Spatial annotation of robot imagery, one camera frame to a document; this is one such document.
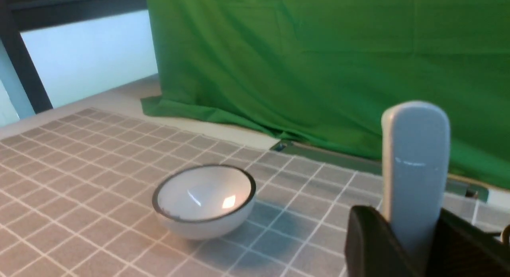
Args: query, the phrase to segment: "bowl rim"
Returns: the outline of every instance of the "bowl rim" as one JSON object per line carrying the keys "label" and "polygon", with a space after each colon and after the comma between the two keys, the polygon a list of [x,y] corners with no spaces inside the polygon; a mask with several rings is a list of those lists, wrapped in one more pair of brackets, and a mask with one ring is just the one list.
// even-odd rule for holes
{"label": "bowl rim", "polygon": [[[161,188],[163,188],[163,186],[165,184],[167,184],[169,181],[171,181],[171,179],[173,179],[174,177],[177,177],[177,175],[180,175],[182,173],[185,173],[187,171],[190,171],[190,170],[195,170],[195,169],[198,169],[198,168],[204,168],[204,167],[226,167],[226,168],[231,168],[231,169],[235,169],[235,170],[239,170],[242,174],[244,174],[249,182],[250,182],[250,193],[248,194],[248,197],[247,199],[240,205],[240,206],[237,206],[234,210],[231,210],[227,213],[224,213],[220,216],[217,216],[217,217],[213,217],[213,218],[204,218],[204,219],[182,219],[182,218],[179,218],[179,217],[175,217],[175,216],[171,216],[171,215],[168,215],[166,212],[164,212],[161,207],[159,206],[158,204],[158,196],[159,196],[159,193],[160,193],[160,190]],[[205,222],[210,222],[210,221],[214,221],[214,220],[218,220],[218,219],[222,219],[223,217],[226,217],[228,215],[232,215],[234,214],[235,212],[241,210],[242,208],[246,207],[246,205],[248,205],[250,203],[250,201],[253,200],[253,198],[255,197],[255,192],[257,191],[257,184],[255,183],[255,179],[252,177],[251,174],[249,174],[247,171],[245,171],[244,169],[241,169],[241,168],[238,168],[236,166],[232,166],[232,165],[224,165],[224,164],[206,164],[206,165],[199,165],[199,166],[193,166],[193,167],[190,167],[190,168],[186,168],[184,170],[181,170],[179,172],[176,172],[172,175],[170,175],[169,177],[166,177],[157,187],[156,189],[154,190],[154,193],[153,193],[153,200],[152,200],[152,203],[153,203],[153,208],[155,210],[155,212],[159,215],[162,215],[164,217],[166,217],[167,219],[171,219],[173,221],[176,221],[176,222],[180,222],[180,223],[205,223]]]}

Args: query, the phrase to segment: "dark window frame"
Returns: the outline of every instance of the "dark window frame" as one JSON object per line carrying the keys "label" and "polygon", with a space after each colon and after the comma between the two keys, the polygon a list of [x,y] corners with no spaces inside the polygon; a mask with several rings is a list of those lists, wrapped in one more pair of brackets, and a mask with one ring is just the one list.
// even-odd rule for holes
{"label": "dark window frame", "polygon": [[53,108],[51,101],[5,0],[0,0],[0,21],[2,21],[0,39],[27,93],[33,111],[38,114],[51,110]]}
{"label": "dark window frame", "polygon": [[37,0],[9,5],[21,32],[139,10],[146,0]]}
{"label": "dark window frame", "polygon": [[0,39],[33,111],[53,109],[20,32],[146,10],[146,0],[0,0]]}

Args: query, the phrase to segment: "black holder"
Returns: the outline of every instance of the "black holder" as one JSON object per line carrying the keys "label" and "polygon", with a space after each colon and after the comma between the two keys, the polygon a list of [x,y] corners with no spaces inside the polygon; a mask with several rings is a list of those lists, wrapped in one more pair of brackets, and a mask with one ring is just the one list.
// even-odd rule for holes
{"label": "black holder", "polygon": [[510,277],[510,250],[448,210],[441,210],[423,275],[413,266],[386,219],[353,206],[345,259],[349,277]]}

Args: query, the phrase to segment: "white bowl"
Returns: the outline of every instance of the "white bowl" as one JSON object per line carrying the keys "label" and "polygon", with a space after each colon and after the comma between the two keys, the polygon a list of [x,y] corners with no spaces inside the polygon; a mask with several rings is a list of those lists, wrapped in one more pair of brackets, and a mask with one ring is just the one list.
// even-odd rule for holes
{"label": "white bowl", "polygon": [[210,239],[236,229],[255,204],[255,181],[227,165],[204,165],[164,180],[153,194],[159,221],[186,239]]}

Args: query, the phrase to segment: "green backdrop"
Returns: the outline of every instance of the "green backdrop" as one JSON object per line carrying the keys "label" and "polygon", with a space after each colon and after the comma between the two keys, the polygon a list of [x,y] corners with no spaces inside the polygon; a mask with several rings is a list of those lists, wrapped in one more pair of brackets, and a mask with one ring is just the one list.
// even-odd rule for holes
{"label": "green backdrop", "polygon": [[381,114],[441,106],[450,172],[510,189],[510,0],[148,0],[146,115],[379,159]]}

